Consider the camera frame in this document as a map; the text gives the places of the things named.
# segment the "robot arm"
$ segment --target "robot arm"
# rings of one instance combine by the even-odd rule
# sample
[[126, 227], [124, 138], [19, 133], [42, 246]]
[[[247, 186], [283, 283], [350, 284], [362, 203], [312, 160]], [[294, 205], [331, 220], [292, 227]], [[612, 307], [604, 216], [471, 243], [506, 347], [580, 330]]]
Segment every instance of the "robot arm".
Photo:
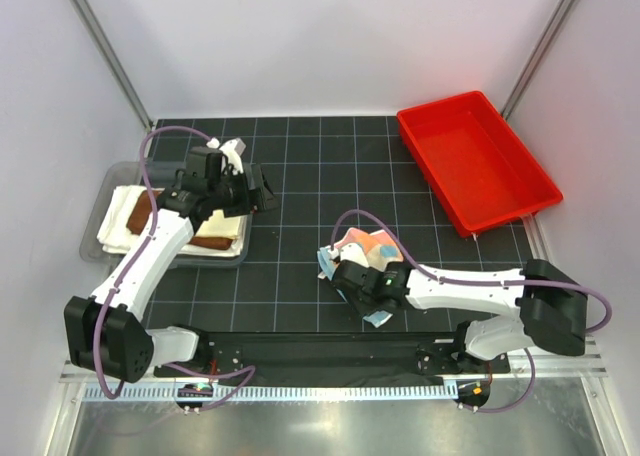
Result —
[[385, 271], [369, 267], [362, 249], [349, 244], [335, 253], [338, 267], [331, 280], [361, 316], [377, 311], [455, 308], [491, 313], [485, 321], [461, 323], [456, 331], [455, 357], [491, 361], [515, 349], [538, 346], [567, 355], [584, 354], [587, 296], [535, 285], [452, 284], [447, 280], [553, 280], [574, 283], [547, 261], [531, 260], [524, 270], [498, 272], [451, 271], [423, 266], [432, 279], [406, 263], [389, 263]]
[[[141, 321], [169, 264], [213, 211], [223, 210], [225, 217], [233, 217], [276, 206], [260, 166], [251, 168], [252, 181], [247, 178], [240, 159], [243, 149], [240, 140], [229, 141], [219, 149], [215, 140], [208, 147], [192, 149], [186, 169], [178, 171], [173, 187], [157, 198], [159, 211], [153, 234], [149, 217], [136, 246], [91, 297], [71, 298], [64, 317], [73, 364], [94, 369], [92, 341], [96, 319], [123, 274], [126, 277], [111, 300], [102, 330], [104, 373], [135, 382], [150, 366], [194, 358], [201, 344], [197, 332], [177, 327], [145, 331]], [[144, 251], [131, 266], [133, 255], [143, 244], [146, 244]]]

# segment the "metal pole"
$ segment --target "metal pole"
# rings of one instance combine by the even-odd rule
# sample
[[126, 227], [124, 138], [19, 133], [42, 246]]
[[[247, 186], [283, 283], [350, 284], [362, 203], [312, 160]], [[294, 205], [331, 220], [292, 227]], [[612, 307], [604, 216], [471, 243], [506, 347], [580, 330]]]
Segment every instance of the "metal pole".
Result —
[[125, 97], [129, 101], [129, 104], [131, 104], [134, 112], [138, 115], [138, 118], [140, 118], [140, 121], [142, 122], [145, 129], [149, 131], [152, 125], [151, 118], [149, 117], [147, 110], [144, 108], [142, 101], [140, 101], [136, 90], [133, 88], [133, 85], [131, 84], [127, 73], [122, 67], [122, 64], [120, 64], [120, 60], [116, 56], [116, 53], [113, 50], [109, 39], [100, 26], [98, 18], [96, 18], [96, 15], [91, 9], [91, 5], [87, 0], [71, 0], [71, 2], [76, 8], [80, 19], [82, 19], [82, 22], [85, 24], [87, 30], [89, 31], [89, 34], [91, 35], [91, 38], [96, 44], [98, 50], [104, 57], [107, 66], [109, 66], [111, 73], [120, 86], [120, 89], [122, 89]]
[[542, 64], [544, 57], [549, 52], [549, 49], [551, 49], [551, 46], [558, 37], [560, 30], [564, 26], [571, 10], [575, 7], [577, 2], [578, 0], [560, 0], [558, 3], [558, 6], [553, 12], [553, 15], [542, 33], [538, 44], [529, 57], [529, 61], [527, 61], [526, 66], [522, 70], [522, 73], [518, 78], [518, 82], [507, 99], [504, 109], [502, 110], [502, 117], [504, 119], [509, 119], [514, 109], [522, 99], [522, 96], [529, 87], [531, 80]]

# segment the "shiny metal surface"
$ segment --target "shiny metal surface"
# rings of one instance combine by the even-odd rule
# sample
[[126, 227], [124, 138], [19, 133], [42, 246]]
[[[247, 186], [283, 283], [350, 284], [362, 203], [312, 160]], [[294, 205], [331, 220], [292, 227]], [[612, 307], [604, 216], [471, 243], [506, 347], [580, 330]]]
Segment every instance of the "shiny metal surface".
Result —
[[[491, 405], [526, 378], [494, 382]], [[498, 415], [449, 401], [238, 404], [199, 416], [163, 403], [84, 403], [72, 455], [604, 455], [582, 381], [543, 379], [519, 408]], [[149, 424], [160, 424], [140, 432]], [[105, 431], [139, 432], [122, 437]]]

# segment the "colorful cloth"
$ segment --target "colorful cloth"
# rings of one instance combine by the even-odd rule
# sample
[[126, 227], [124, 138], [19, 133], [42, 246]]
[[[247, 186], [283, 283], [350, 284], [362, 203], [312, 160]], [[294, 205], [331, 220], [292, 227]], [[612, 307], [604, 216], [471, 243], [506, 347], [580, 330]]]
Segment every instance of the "colorful cloth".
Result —
[[[333, 251], [329, 246], [325, 246], [318, 250], [318, 262], [322, 268], [322, 272], [318, 275], [319, 278], [333, 279], [338, 263], [334, 260], [337, 259], [340, 254], [340, 248], [350, 243], [356, 243], [362, 248], [364, 258], [366, 261], [358, 261], [358, 264], [362, 264], [367, 267], [372, 267], [378, 271], [384, 271], [387, 264], [394, 261], [402, 261], [402, 253], [396, 246], [396, 243], [389, 237], [385, 231], [376, 231], [374, 233], [366, 233], [357, 228], [349, 228], [344, 238], [337, 241], [334, 245]], [[342, 299], [346, 301], [344, 294], [338, 291]], [[365, 316], [363, 319], [368, 323], [373, 324], [376, 328], [379, 328], [386, 323], [391, 316], [391, 313], [387, 311], [377, 311], [373, 314]]]

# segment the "grid tabletop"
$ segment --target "grid tabletop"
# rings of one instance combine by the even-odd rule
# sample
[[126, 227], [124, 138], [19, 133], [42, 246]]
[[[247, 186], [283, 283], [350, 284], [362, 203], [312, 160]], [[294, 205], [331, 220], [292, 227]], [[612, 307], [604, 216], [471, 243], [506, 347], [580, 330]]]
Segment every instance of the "grid tabletop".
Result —
[[[369, 211], [421, 263], [497, 271], [531, 257], [522, 224], [462, 239], [398, 136], [395, 117], [161, 120], [222, 141], [241, 137], [245, 161], [260, 163], [280, 207], [253, 219], [247, 259], [234, 269], [168, 271], [147, 307], [147, 328], [188, 324], [207, 331], [451, 331], [472, 311], [434, 309], [396, 314], [380, 329], [364, 323], [317, 279], [316, 251], [329, 244], [344, 211]], [[165, 133], [149, 149], [154, 161], [184, 161], [204, 142]], [[365, 218], [345, 221], [374, 231]]]

